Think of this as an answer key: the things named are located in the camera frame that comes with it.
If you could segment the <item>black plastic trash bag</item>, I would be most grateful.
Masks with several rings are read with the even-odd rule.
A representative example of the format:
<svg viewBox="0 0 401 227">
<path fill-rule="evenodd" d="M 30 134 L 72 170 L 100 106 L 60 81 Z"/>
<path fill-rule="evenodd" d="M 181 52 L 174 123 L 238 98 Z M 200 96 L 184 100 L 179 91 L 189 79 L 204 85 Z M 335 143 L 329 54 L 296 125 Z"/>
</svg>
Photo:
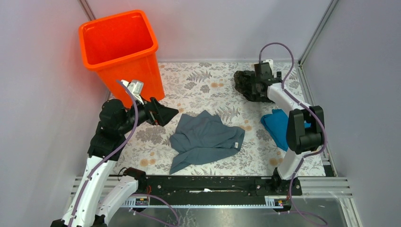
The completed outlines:
<svg viewBox="0 0 401 227">
<path fill-rule="evenodd" d="M 241 93 L 250 102 L 272 103 L 267 97 L 260 97 L 252 94 L 251 75 L 254 71 L 238 70 L 234 73 L 235 90 Z"/>
</svg>

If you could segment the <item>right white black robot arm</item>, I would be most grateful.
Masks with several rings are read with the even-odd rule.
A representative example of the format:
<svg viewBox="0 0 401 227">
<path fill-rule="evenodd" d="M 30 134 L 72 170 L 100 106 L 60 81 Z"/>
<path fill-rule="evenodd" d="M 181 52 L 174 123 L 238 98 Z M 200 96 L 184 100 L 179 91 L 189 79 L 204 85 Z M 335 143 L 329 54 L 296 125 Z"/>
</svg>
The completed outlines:
<svg viewBox="0 0 401 227">
<path fill-rule="evenodd" d="M 251 94 L 274 102 L 288 117 L 288 150 L 277 168 L 279 177 L 271 182 L 273 192 L 283 195 L 290 189 L 289 180 L 297 176 L 304 159 L 317 155 L 317 149 L 324 151 L 327 135 L 323 109 L 298 100 L 285 87 L 284 81 L 273 75 L 271 64 L 272 60 L 266 60 L 254 65 L 250 79 Z"/>
</svg>

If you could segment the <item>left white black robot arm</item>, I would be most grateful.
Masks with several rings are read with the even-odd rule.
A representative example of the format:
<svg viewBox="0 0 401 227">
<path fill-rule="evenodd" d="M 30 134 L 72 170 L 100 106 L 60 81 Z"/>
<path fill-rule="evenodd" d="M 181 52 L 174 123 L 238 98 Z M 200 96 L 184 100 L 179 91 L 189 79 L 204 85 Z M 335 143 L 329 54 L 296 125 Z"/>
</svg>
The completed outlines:
<svg viewBox="0 0 401 227">
<path fill-rule="evenodd" d="M 179 111 L 160 104 L 155 98 L 136 101 L 130 109 L 119 99 L 106 101 L 88 150 L 87 164 L 71 206 L 63 218 L 54 220 L 53 227 L 106 227 L 113 215 L 132 194 L 142 194 L 147 188 L 146 173 L 128 168 L 121 180 L 105 198 L 101 197 L 107 178 L 116 165 L 121 151 L 144 122 L 165 126 Z"/>
</svg>

